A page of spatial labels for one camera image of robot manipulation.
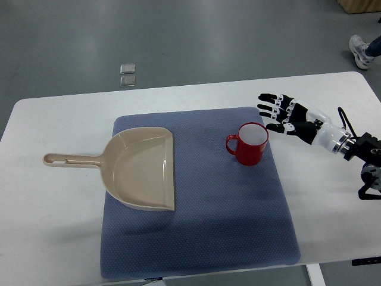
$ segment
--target floor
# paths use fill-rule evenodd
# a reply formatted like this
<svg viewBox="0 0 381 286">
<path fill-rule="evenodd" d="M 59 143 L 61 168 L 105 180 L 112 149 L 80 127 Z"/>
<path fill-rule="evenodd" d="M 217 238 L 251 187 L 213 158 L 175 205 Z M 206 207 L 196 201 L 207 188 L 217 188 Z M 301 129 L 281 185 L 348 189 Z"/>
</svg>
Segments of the floor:
<svg viewBox="0 0 381 286">
<path fill-rule="evenodd" d="M 23 98 L 356 71 L 380 99 L 380 60 L 359 70 L 348 49 L 354 33 L 378 37 L 380 17 L 336 0 L 0 0 L 0 137 Z M 136 86 L 120 87 L 123 63 Z M 381 265 L 321 269 L 327 286 L 381 283 Z M 310 284 L 302 266 L 167 283 Z"/>
</svg>

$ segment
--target wooden box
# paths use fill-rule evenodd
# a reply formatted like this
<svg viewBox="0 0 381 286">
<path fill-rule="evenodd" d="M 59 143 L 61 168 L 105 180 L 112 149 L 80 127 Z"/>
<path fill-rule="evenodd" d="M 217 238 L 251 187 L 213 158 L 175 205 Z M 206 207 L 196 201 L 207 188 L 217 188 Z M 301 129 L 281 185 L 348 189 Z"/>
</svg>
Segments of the wooden box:
<svg viewBox="0 0 381 286">
<path fill-rule="evenodd" d="M 381 12 L 381 0 L 338 0 L 347 14 Z"/>
</svg>

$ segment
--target red mug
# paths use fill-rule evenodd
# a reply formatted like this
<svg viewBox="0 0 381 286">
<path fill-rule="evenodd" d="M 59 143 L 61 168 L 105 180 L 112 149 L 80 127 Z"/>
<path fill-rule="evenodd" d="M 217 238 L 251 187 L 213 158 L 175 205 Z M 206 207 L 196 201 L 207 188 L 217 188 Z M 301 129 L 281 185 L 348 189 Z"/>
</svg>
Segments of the red mug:
<svg viewBox="0 0 381 286">
<path fill-rule="evenodd" d="M 235 151 L 228 146 L 230 140 L 237 140 Z M 226 137 L 226 150 L 242 165 L 252 166 L 261 160 L 267 141 L 267 129 L 257 122 L 248 122 L 239 128 L 237 135 Z"/>
</svg>

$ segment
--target white table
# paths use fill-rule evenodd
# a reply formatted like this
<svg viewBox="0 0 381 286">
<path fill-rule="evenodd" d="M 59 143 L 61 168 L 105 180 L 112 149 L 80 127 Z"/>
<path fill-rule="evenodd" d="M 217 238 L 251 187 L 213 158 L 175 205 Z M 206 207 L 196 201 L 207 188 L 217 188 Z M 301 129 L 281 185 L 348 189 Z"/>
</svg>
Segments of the white table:
<svg viewBox="0 0 381 286">
<path fill-rule="evenodd" d="M 51 168 L 46 153 L 98 155 L 119 116 L 256 106 L 260 93 L 314 105 L 358 135 L 381 137 L 381 103 L 359 73 L 26 99 L 0 142 L 0 279 L 3 285 L 101 283 L 105 188 L 96 169 Z M 381 201 L 361 201 L 363 162 L 272 132 L 270 145 L 291 210 L 300 265 L 381 255 Z"/>
</svg>

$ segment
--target sneaker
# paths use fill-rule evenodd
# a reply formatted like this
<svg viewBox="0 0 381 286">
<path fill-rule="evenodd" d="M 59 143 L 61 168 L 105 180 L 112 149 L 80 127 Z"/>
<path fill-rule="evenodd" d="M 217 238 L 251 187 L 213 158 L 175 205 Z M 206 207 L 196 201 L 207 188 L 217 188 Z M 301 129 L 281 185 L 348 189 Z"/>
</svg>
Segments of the sneaker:
<svg viewBox="0 0 381 286">
<path fill-rule="evenodd" d="M 353 35 L 349 40 L 349 48 L 355 57 L 356 65 L 362 70 L 369 69 L 368 65 L 374 60 L 374 57 L 365 54 L 368 46 L 369 44 L 365 43 L 358 35 Z"/>
</svg>

